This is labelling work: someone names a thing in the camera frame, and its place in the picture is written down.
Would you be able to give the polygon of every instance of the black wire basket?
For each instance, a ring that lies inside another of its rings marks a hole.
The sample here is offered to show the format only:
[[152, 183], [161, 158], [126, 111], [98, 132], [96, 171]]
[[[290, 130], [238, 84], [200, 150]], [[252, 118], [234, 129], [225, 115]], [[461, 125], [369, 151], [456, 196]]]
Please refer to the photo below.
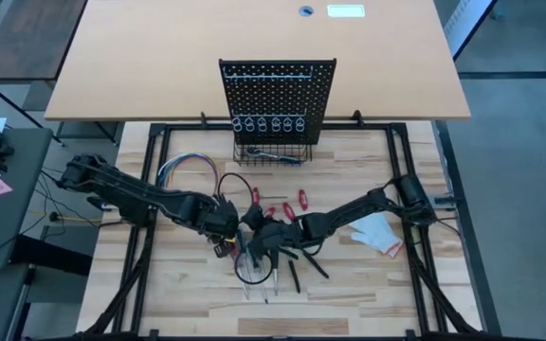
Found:
[[241, 145], [233, 146], [233, 161], [240, 166], [299, 167], [313, 159], [312, 145]]

